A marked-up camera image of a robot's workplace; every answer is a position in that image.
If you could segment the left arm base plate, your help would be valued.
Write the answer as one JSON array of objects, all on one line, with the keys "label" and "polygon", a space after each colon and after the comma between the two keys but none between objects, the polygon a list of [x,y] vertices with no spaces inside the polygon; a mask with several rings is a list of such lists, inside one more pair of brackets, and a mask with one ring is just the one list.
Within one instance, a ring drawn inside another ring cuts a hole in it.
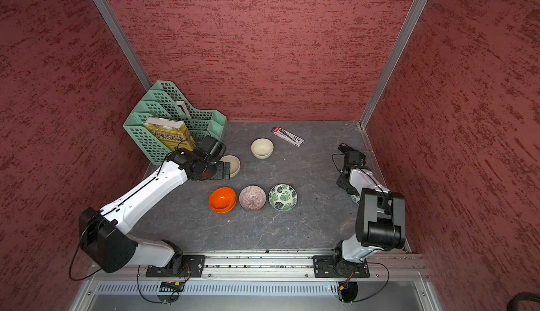
[{"label": "left arm base plate", "polygon": [[145,275],[151,278],[201,278],[205,260],[204,255],[174,256],[165,267],[149,265]]}]

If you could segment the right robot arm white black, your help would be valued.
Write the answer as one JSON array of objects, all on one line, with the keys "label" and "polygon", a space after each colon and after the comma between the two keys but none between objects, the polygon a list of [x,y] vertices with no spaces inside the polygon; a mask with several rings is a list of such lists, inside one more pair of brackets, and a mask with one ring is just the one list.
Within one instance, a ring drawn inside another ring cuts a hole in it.
[{"label": "right robot arm white black", "polygon": [[335,265],[358,265],[381,251],[403,249],[406,243],[406,204],[402,194],[390,191],[366,167],[366,156],[346,144],[337,185],[357,198],[353,236],[335,247]]}]

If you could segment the cream bowl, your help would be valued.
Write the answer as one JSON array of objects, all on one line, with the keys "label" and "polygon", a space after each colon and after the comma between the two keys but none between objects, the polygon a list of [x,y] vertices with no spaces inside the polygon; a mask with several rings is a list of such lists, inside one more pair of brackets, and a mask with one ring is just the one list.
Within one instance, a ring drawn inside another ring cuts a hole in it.
[{"label": "cream bowl", "polygon": [[271,140],[261,138],[256,139],[250,147],[254,157],[264,160],[269,158],[274,152],[274,144]]},{"label": "cream bowl", "polygon": [[230,163],[230,178],[235,177],[239,171],[241,162],[236,156],[226,155],[221,158],[224,163]]}]

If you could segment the green leaf bowl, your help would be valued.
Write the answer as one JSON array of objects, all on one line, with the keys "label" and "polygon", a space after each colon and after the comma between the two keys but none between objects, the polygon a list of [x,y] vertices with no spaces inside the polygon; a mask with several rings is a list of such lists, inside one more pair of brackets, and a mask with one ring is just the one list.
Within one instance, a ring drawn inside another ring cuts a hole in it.
[{"label": "green leaf bowl", "polygon": [[276,211],[288,212],[297,205],[298,193],[291,185],[277,184],[270,190],[268,200]]},{"label": "green leaf bowl", "polygon": [[351,195],[350,197],[351,197],[351,200],[352,200],[354,203],[356,203],[356,204],[359,203],[359,201],[360,201],[360,196],[358,196],[358,195]]}]

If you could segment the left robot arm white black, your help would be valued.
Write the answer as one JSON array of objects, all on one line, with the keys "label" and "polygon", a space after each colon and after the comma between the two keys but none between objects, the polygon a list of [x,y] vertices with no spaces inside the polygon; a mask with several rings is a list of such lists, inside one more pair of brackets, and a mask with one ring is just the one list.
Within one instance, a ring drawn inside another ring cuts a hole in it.
[{"label": "left robot arm white black", "polygon": [[167,277],[184,271],[183,251],[171,241],[130,236],[137,222],[167,194],[194,181],[228,180],[230,165],[222,161],[226,145],[206,136],[190,151],[169,152],[161,166],[136,187],[99,210],[87,208],[79,217],[78,248],[106,273],[124,267],[156,268]]}]

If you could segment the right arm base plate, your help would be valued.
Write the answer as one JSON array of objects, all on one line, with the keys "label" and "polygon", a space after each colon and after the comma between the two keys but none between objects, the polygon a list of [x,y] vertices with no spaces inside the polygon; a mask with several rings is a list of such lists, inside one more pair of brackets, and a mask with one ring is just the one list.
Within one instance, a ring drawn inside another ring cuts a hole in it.
[{"label": "right arm base plate", "polygon": [[335,260],[332,256],[314,256],[313,268],[316,278],[369,278],[366,263],[352,263],[343,259]]}]

